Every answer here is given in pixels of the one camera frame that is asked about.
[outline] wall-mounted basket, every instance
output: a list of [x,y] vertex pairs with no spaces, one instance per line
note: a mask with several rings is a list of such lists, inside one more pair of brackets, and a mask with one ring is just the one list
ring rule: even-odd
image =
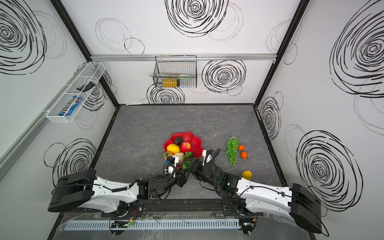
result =
[[54,123],[70,123],[83,106],[105,72],[103,63],[89,62],[48,111],[46,117]]
[[196,88],[197,56],[167,55],[156,56],[153,82],[157,88]]

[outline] avocado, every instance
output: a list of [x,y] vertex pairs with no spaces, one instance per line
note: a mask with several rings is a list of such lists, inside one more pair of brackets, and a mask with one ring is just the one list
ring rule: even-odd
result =
[[175,138],[174,144],[180,146],[184,142],[182,137]]

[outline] gray floor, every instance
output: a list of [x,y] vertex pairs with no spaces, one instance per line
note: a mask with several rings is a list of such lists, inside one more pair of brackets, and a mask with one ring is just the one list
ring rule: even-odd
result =
[[[221,148],[216,164],[223,171],[253,174],[252,181],[280,186],[276,169],[255,112],[251,105],[210,106],[122,106],[101,152],[97,175],[112,181],[132,182],[161,174],[163,144],[176,132],[190,131],[202,140],[204,149]],[[248,160],[240,158],[232,166],[225,154],[227,139],[236,136],[245,145]],[[183,188],[172,188],[169,199],[218,198],[192,176]]]

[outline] metal mesh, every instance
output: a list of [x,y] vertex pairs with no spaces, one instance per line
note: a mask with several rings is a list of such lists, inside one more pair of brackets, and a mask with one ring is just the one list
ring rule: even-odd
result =
[[[172,61],[167,58],[160,60],[156,57],[153,82],[157,88],[196,88],[197,68],[196,60]],[[171,74],[170,77],[156,77],[158,74]]]
[[[67,87],[62,96],[57,100],[53,105],[51,110],[46,114],[46,117],[51,120],[51,122],[59,123],[70,123],[83,106],[84,102],[87,100],[91,94],[93,88],[88,91],[82,92],[85,86],[92,82],[95,85],[99,82],[99,79],[105,72],[105,67],[102,63],[88,63],[87,66],[81,71],[81,73],[73,80],[73,82]],[[63,109],[68,108],[68,103],[72,100],[73,97],[76,99],[79,98],[80,93],[82,95],[79,105],[74,108],[71,115],[65,113],[63,116],[59,116],[59,113]]]

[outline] red apple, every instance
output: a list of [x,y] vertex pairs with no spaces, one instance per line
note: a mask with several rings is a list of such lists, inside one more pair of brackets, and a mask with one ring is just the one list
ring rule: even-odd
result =
[[181,152],[189,152],[191,151],[191,144],[189,142],[182,142],[180,146]]

